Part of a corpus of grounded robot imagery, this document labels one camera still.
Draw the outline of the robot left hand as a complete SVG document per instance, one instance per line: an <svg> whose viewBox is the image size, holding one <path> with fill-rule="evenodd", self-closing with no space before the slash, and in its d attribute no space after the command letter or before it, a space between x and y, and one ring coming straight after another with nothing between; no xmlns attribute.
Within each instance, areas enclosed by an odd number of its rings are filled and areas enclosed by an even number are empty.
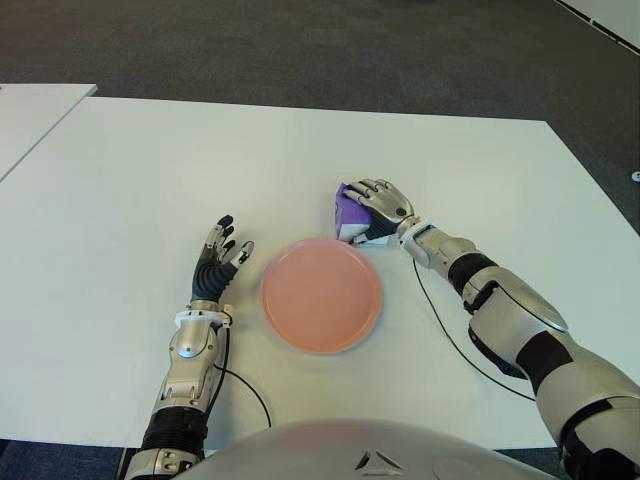
<svg viewBox="0 0 640 480"><path fill-rule="evenodd" d="M236 246L231 239L234 218L225 215L211 228L196 263L191 285L191 301L218 303L240 268L250 258L254 242Z"/></svg>

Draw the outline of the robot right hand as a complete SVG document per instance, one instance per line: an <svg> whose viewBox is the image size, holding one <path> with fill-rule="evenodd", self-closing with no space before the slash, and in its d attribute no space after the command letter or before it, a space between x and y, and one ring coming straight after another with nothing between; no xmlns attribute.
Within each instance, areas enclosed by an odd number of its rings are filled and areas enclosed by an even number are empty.
<svg viewBox="0 0 640 480"><path fill-rule="evenodd" d="M418 222L411 202L387 180L362 179L352 182L343 195L363 207L370 216L368 229L351 240L351 244L360 245L395 235L402 227Z"/></svg>

